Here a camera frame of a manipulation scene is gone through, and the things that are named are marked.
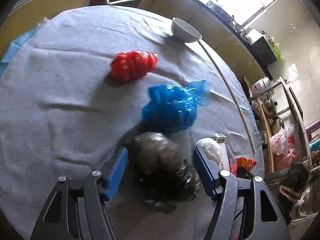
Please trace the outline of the white paper ball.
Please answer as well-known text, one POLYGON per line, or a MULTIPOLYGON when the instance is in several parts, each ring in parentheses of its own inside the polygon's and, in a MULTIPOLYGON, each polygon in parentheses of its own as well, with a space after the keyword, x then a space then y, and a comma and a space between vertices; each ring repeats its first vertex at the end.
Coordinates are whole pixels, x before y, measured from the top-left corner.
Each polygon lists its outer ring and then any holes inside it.
POLYGON ((214 139, 202 138, 196 143, 196 147, 202 148, 207 158, 221 167, 221 147, 214 139))

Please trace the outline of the orange wrapper bundle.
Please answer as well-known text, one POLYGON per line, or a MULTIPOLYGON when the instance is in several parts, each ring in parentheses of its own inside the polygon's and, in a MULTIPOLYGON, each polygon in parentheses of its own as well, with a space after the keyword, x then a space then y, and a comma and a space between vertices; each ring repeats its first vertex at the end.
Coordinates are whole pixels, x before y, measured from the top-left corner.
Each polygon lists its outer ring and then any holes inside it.
POLYGON ((256 164, 257 162, 252 158, 238 157, 232 159, 229 166, 232 174, 237 175, 238 168, 242 167, 249 172, 253 167, 255 167, 256 164))

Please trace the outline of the white brown box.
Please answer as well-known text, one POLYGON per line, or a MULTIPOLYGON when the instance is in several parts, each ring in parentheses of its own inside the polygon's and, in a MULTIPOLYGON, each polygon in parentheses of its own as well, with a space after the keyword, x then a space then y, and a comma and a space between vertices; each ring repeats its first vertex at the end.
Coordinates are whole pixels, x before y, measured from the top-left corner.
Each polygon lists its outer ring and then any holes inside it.
POLYGON ((215 141, 220 146, 220 154, 221 154, 221 161, 220 161, 220 168, 222 170, 228 170, 231 172, 229 157, 226 148, 226 136, 222 133, 215 134, 215 141))

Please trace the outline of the black plastic bag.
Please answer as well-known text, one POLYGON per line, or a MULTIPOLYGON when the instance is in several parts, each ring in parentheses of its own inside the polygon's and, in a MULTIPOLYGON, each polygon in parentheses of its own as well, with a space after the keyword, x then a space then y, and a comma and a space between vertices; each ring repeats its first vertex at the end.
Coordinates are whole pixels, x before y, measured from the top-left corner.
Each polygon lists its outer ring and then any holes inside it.
POLYGON ((139 134, 134 137, 131 150, 134 185, 150 209, 172 213, 177 203, 197 197, 200 179, 195 168, 164 134, 139 134))

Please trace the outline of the blue plastic bag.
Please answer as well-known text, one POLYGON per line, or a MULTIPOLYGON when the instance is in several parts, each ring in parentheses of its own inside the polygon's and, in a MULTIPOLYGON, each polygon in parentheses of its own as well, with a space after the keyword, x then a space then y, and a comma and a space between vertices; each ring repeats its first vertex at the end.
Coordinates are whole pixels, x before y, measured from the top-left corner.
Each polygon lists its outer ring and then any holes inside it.
POLYGON ((202 79, 184 87, 161 84, 148 88, 149 103, 142 109, 142 124, 170 135, 193 126, 197 107, 210 104, 210 85, 202 79))

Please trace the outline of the red plastic bag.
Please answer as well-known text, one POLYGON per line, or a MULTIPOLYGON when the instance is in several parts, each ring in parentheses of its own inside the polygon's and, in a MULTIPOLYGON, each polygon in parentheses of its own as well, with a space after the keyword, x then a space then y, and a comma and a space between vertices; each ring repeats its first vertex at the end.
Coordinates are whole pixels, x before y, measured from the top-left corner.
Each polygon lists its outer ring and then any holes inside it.
POLYGON ((143 50, 118 53, 111 62, 111 76, 118 82, 138 80, 157 68, 158 56, 143 50))

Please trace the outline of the metal storage shelf rack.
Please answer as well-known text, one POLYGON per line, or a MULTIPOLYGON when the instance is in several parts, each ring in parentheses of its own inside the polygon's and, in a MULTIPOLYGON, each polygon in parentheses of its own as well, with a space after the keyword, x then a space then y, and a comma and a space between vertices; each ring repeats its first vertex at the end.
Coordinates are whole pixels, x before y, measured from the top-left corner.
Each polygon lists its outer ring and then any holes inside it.
POLYGON ((248 93, 250 97, 249 102, 255 102, 257 109, 259 110, 258 115, 260 116, 261 122, 264 125, 266 133, 266 143, 268 148, 267 161, 265 161, 265 181, 268 186, 274 188, 279 186, 285 179, 289 167, 279 169, 279 161, 276 160, 276 153, 272 150, 272 146, 269 139, 274 136, 279 130, 285 129, 291 124, 294 125, 293 138, 294 141, 290 143, 298 154, 298 161, 302 163, 305 168, 309 171, 310 175, 307 179, 306 186, 304 187, 304 203, 302 208, 294 207, 291 211, 292 220, 289 226, 296 226, 303 223, 308 223, 314 220, 317 216, 315 205, 319 203, 316 199, 319 196, 319 166, 316 166, 311 160, 311 152, 308 141, 308 134, 303 124, 303 111, 302 108, 292 90, 282 77, 266 86, 263 90, 256 92, 253 90, 253 86, 249 84, 248 80, 245 80, 248 93), (283 94, 286 97, 288 106, 279 111, 273 119, 269 119, 263 108, 263 102, 260 100, 261 97, 270 99, 270 91, 277 87, 281 87, 283 94))

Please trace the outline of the white pink plastic bag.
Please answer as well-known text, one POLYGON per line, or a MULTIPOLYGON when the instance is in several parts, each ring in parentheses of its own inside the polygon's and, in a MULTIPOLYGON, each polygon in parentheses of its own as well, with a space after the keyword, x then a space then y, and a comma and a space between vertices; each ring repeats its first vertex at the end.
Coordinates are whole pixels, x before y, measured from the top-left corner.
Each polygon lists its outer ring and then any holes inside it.
POLYGON ((294 132, 295 125, 289 124, 269 139, 271 150, 275 155, 287 155, 295 149, 294 132))

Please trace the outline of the long thin white stick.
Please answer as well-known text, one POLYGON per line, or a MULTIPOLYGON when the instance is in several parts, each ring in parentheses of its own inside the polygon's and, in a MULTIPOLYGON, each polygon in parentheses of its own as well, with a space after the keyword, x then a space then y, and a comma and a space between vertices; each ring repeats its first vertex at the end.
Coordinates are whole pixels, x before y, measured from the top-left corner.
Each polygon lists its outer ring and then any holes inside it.
POLYGON ((240 105, 239 105, 239 103, 238 103, 238 101, 237 101, 237 99, 236 99, 236 97, 235 97, 235 95, 234 95, 234 93, 233 93, 233 91, 232 91, 229 83, 227 82, 225 76, 223 75, 223 73, 222 73, 222 71, 220 70, 220 68, 219 68, 219 66, 217 65, 217 63, 214 61, 212 55, 211 55, 211 54, 209 53, 209 51, 205 48, 204 42, 203 42, 202 40, 199 40, 199 41, 198 41, 198 44, 201 46, 201 48, 203 49, 203 51, 204 51, 204 52, 206 53, 206 55, 209 57, 210 61, 212 62, 212 64, 215 66, 215 68, 216 68, 217 71, 219 72, 220 76, 222 77, 222 79, 223 79, 223 81, 224 81, 224 83, 225 83, 225 85, 226 85, 226 87, 227 87, 227 89, 228 89, 228 91, 229 91, 229 93, 230 93, 230 95, 231 95, 231 97, 232 97, 232 99, 233 99, 233 101, 234 101, 237 109, 238 109, 238 112, 239 112, 240 117, 241 117, 241 119, 242 119, 242 122, 243 122, 243 124, 244 124, 245 130, 246 130, 246 132, 247 132, 247 136, 248 136, 248 139, 249 139, 249 143, 250 143, 250 145, 251 145, 251 148, 252 148, 253 155, 255 155, 255 154, 256 154, 256 150, 255 150, 255 146, 254 146, 253 139, 252 139, 252 136, 251 136, 251 132, 250 132, 250 130, 249 130, 249 126, 248 126, 248 124, 247 124, 247 122, 246 122, 246 119, 245 119, 245 116, 244 116, 244 114, 243 114, 243 112, 242 112, 242 109, 241 109, 241 107, 240 107, 240 105))

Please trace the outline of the steel pot with lid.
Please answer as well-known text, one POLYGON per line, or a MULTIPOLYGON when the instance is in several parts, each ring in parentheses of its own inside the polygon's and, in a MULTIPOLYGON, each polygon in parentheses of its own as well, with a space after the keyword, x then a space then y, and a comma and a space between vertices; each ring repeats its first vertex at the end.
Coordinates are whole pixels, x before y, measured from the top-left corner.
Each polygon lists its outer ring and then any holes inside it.
POLYGON ((262 103, 262 108, 268 119, 277 117, 277 103, 272 98, 266 98, 262 103))

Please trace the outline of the grey table cloth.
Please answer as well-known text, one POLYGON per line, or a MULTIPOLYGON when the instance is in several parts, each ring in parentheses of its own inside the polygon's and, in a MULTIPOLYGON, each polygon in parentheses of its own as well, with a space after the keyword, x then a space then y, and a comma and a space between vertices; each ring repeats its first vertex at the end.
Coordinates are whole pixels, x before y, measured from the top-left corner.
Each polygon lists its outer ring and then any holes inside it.
POLYGON ((219 72, 197 43, 173 40, 170 26, 168 18, 128 7, 67 10, 15 54, 1 76, 1 210, 23 239, 31 237, 59 176, 82 178, 110 159, 118 142, 140 123, 153 85, 207 80, 210 105, 199 107, 192 128, 173 139, 190 158, 198 140, 222 133, 228 152, 254 158, 252 172, 264 175, 253 112, 231 67, 207 49, 242 109, 255 155, 219 72), (141 79, 118 82, 111 62, 132 50, 157 54, 157 68, 141 79))

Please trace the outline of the black microwave oven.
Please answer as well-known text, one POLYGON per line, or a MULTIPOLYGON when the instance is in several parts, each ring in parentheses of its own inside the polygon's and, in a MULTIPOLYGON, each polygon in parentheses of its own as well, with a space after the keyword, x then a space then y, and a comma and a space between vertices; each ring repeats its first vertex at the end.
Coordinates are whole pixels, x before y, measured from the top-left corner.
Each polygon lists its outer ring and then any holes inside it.
POLYGON ((256 29, 251 29, 248 32, 248 40, 252 49, 266 67, 269 67, 271 64, 276 62, 277 58, 262 33, 256 29))

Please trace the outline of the white ceramic bowl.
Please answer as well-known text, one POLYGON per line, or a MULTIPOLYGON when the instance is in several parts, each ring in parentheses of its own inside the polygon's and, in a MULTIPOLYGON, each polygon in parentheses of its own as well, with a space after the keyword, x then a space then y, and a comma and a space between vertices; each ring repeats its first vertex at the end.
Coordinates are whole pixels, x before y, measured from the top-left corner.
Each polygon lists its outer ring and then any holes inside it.
POLYGON ((189 23, 174 17, 171 24, 172 36, 184 43, 193 43, 202 39, 202 35, 189 23))

